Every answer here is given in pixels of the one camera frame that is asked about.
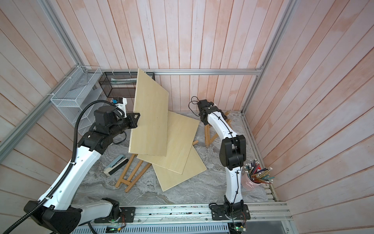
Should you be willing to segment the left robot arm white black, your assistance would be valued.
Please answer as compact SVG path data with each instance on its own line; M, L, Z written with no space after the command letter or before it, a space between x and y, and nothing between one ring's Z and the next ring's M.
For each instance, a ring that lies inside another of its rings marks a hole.
M114 137L137 127L139 113L125 114L109 104L94 112L95 121L81 139L75 138L71 161L53 185L38 199L29 201L24 218L56 234L69 234L82 224L96 219L118 222L121 219L119 202L104 198L85 205L72 205L75 194L91 167L98 161Z

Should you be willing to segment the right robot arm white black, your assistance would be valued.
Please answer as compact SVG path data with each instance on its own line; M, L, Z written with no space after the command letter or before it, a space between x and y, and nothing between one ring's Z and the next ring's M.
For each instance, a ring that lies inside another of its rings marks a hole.
M227 116L213 103L206 99L197 103L199 117L204 125L209 125L221 139L220 162L225 167L227 189L224 209L227 215L244 210L240 178L246 161L246 139L237 134L227 123Z

